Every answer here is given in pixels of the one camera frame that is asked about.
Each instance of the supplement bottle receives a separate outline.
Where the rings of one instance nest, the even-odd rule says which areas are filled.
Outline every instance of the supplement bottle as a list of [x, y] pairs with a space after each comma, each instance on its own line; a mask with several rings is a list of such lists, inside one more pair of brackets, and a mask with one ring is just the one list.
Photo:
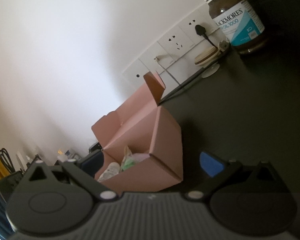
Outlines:
[[239, 54], [249, 54], [268, 41], [265, 27], [247, 0], [205, 0], [209, 14]]

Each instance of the white cable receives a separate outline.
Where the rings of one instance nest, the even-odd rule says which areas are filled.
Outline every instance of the white cable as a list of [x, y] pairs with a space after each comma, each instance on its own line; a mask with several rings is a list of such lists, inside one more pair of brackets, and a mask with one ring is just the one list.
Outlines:
[[160, 63], [159, 63], [159, 59], [158, 59], [158, 57], [155, 57], [154, 58], [154, 60], [157, 62], [157, 64], [160, 66], [160, 67], [162, 67], [163, 69], [164, 69], [164, 71], [165, 72], [167, 72], [168, 73], [168, 75], [169, 76], [171, 76], [172, 78], [173, 78], [173, 80], [178, 84], [178, 86], [180, 86], [180, 83], [178, 82], [178, 80], [176, 80], [176, 78], [166, 69], [166, 68], [164, 68]]

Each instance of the silver screw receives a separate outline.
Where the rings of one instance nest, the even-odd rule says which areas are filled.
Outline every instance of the silver screw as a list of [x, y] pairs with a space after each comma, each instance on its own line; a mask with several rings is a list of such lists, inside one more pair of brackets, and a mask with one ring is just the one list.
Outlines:
[[188, 193], [188, 197], [191, 199], [201, 199], [203, 198], [203, 192], [199, 190], [193, 190]]
[[113, 199], [117, 194], [112, 190], [106, 190], [100, 193], [100, 197], [103, 199]]

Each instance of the pink cardboard box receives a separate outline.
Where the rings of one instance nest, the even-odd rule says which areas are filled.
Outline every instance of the pink cardboard box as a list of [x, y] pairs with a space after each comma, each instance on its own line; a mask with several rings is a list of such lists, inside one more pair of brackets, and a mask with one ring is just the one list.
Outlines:
[[123, 191], [155, 192], [183, 180], [181, 128], [172, 115], [158, 106], [165, 85], [158, 74], [147, 73], [146, 81], [115, 111], [103, 116], [92, 131], [103, 147], [104, 164], [121, 164], [124, 147], [150, 157], [102, 182], [118, 194]]

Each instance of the wall outlet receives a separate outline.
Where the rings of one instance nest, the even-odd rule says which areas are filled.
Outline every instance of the wall outlet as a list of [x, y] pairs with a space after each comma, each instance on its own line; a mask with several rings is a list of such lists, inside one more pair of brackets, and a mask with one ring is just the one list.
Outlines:
[[218, 29], [216, 22], [209, 15], [209, 5], [207, 3], [204, 3], [202, 6], [200, 6], [197, 11], [206, 16], [206, 22], [202, 26], [206, 28], [207, 35], [210, 35]]
[[158, 43], [174, 60], [178, 60], [195, 46], [191, 39], [177, 25], [159, 39]]
[[207, 26], [207, 19], [203, 16], [200, 10], [195, 10], [184, 18], [181, 22], [178, 23], [178, 26], [181, 30], [191, 39], [191, 41], [197, 45], [200, 41], [203, 41], [204, 38], [199, 36], [194, 27], [196, 25], [201, 25], [203, 27]]
[[122, 75], [134, 88], [137, 89], [143, 83], [145, 83], [143, 76], [148, 72], [149, 70], [147, 69], [147, 67], [143, 65], [143, 63], [139, 59], [137, 59], [122, 72]]
[[156, 57], [159, 59], [160, 65], [164, 68], [170, 67], [175, 62], [169, 53], [166, 52], [158, 42], [155, 42], [149, 49], [147, 49], [147, 51], [143, 53], [139, 59], [151, 72], [157, 71], [161, 74], [164, 69], [154, 60]]

